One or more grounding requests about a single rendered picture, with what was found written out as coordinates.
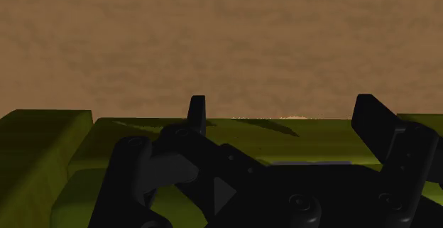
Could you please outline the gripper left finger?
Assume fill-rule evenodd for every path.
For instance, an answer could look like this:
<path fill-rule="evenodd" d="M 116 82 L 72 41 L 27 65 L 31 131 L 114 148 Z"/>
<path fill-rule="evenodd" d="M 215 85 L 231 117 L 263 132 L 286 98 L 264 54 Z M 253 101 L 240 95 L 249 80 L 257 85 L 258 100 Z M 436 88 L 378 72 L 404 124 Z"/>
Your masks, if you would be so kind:
<path fill-rule="evenodd" d="M 205 228 L 266 228 L 258 196 L 265 166 L 206 136 L 205 97 L 191 98 L 186 120 L 159 137 L 127 136 L 114 146 L 87 228 L 176 228 L 152 210 L 158 188 L 173 186 L 197 206 Z"/>

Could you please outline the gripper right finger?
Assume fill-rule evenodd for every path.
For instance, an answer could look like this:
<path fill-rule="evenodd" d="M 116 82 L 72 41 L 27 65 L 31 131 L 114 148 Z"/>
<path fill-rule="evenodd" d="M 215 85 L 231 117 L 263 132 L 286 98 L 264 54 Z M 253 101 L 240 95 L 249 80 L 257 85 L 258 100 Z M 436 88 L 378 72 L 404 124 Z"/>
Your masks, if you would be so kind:
<path fill-rule="evenodd" d="M 400 119 L 372 94 L 357 96 L 351 127 L 382 164 L 371 228 L 443 228 L 443 205 L 422 195 L 440 135 Z"/>

